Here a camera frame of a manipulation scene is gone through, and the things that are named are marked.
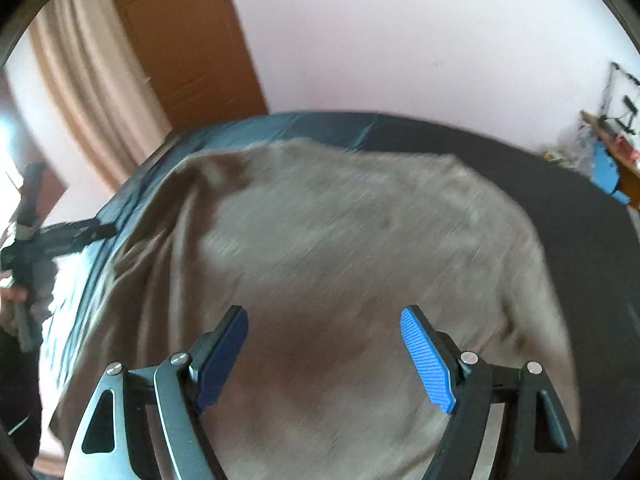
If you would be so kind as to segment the person's left hand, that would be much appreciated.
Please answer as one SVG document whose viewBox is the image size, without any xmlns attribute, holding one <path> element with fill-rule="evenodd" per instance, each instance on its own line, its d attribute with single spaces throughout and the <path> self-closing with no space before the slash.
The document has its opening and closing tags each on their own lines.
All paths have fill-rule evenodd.
<svg viewBox="0 0 640 480">
<path fill-rule="evenodd" d="M 28 291 L 23 286 L 14 284 L 8 271 L 1 273 L 1 329 L 14 337 L 17 334 L 14 307 L 28 298 Z"/>
</svg>

